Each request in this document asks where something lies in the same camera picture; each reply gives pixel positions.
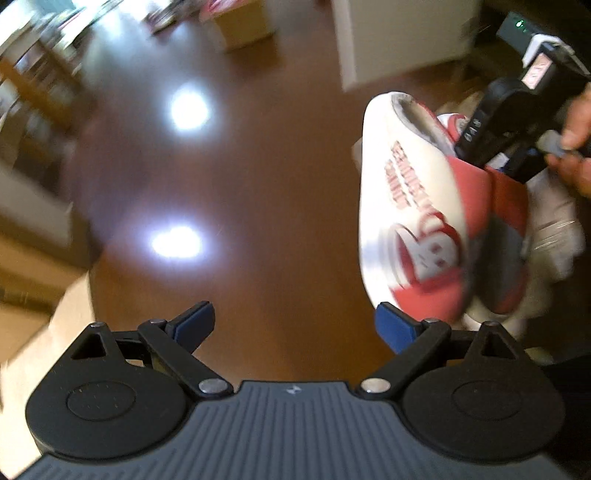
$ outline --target wooden floor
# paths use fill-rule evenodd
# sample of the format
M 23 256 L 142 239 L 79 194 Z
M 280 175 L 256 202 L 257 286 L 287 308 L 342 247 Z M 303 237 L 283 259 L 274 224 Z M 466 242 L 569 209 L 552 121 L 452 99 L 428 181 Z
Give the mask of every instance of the wooden floor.
M 126 0 L 96 26 L 87 78 L 99 106 L 61 178 L 103 254 L 97 319 L 133 329 L 214 303 L 198 357 L 242 379 L 357 382 L 391 353 L 374 330 L 358 263 L 359 173 L 350 149 L 374 95 L 403 90 L 432 108 L 449 66 L 343 93 L 329 7 L 276 0 L 277 34 L 218 53 L 196 21 L 159 37 Z M 178 92 L 209 120 L 179 130 Z M 187 225 L 196 258 L 159 257 L 159 232 Z

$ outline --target cardboard box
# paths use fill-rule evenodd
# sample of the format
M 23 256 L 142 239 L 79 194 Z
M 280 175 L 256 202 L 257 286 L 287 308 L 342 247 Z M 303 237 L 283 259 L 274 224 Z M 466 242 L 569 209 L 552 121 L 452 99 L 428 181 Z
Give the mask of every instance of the cardboard box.
M 212 41 L 223 51 L 273 34 L 263 0 L 209 0 L 199 14 Z

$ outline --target finger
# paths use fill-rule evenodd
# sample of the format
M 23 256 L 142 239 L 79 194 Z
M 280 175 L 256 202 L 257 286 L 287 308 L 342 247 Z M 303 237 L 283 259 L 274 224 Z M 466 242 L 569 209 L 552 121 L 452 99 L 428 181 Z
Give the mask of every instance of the finger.
M 582 147 L 591 133 L 591 86 L 576 98 L 569 107 L 564 123 L 562 147 L 565 150 Z
M 558 162 L 558 173 L 568 185 L 572 185 L 581 161 L 578 157 L 568 154 Z
M 581 195 L 591 198 L 591 158 L 585 158 L 581 163 L 575 185 Z
M 556 155 L 552 155 L 551 153 L 546 155 L 546 163 L 548 164 L 548 167 L 552 170 L 556 170 L 558 168 L 559 162 L 560 160 Z

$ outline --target metal screw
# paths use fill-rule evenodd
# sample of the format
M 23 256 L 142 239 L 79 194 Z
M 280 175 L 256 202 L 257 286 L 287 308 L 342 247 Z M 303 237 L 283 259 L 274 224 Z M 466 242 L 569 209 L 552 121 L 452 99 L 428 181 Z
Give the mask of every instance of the metal screw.
M 366 378 L 361 382 L 361 388 L 367 393 L 384 393 L 391 387 L 390 382 L 383 378 Z
M 208 378 L 199 382 L 199 390 L 203 393 L 217 394 L 222 393 L 228 388 L 228 382 L 221 378 Z

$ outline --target bright light spot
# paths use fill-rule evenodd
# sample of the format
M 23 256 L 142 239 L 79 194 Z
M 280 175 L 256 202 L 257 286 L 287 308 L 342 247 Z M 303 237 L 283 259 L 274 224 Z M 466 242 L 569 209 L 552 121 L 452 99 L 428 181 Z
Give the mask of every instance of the bright light spot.
M 209 109 L 203 97 L 188 88 L 182 88 L 174 95 L 171 114 L 179 130 L 199 128 L 209 119 Z
M 201 239 L 192 228 L 178 226 L 158 234 L 152 248 L 166 258 L 193 258 L 201 252 Z

